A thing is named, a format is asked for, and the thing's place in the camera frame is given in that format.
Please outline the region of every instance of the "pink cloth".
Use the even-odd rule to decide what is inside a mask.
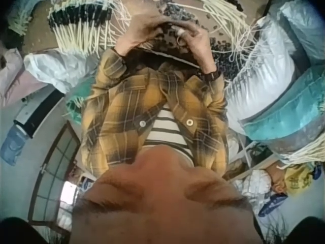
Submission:
[[[36,80],[35,77],[30,74],[30,72],[24,70],[21,74],[18,74],[14,82],[7,90],[1,101],[1,107],[13,104],[47,85],[48,84]]]
[[[0,108],[13,104],[27,95],[47,86],[26,71],[17,49],[4,54],[6,66],[0,70]]]

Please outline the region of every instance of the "shirt button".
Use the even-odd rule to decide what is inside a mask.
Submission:
[[[193,122],[192,119],[188,119],[188,120],[186,121],[186,124],[187,124],[187,126],[192,126],[192,125],[194,124],[194,122]]]
[[[146,127],[146,124],[147,124],[147,123],[146,123],[144,120],[140,121],[140,126],[141,126],[141,127]]]

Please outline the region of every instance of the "plaid shirt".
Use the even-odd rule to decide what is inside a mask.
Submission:
[[[223,175],[228,162],[223,76],[205,83],[197,76],[185,80],[180,71],[143,68],[123,78],[126,70],[122,57],[105,51],[83,113],[81,153],[90,172],[99,177],[134,162],[168,103],[194,165]]]

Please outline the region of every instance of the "white striped shirt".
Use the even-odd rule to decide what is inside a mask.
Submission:
[[[193,154],[175,122],[172,111],[165,104],[159,112],[143,147],[167,145],[184,155],[193,164]]]

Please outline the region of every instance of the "wristwatch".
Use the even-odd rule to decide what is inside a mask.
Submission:
[[[221,72],[218,69],[215,72],[211,72],[209,74],[203,74],[202,71],[199,71],[198,75],[199,75],[199,77],[201,77],[201,79],[204,82],[212,82],[220,77]]]

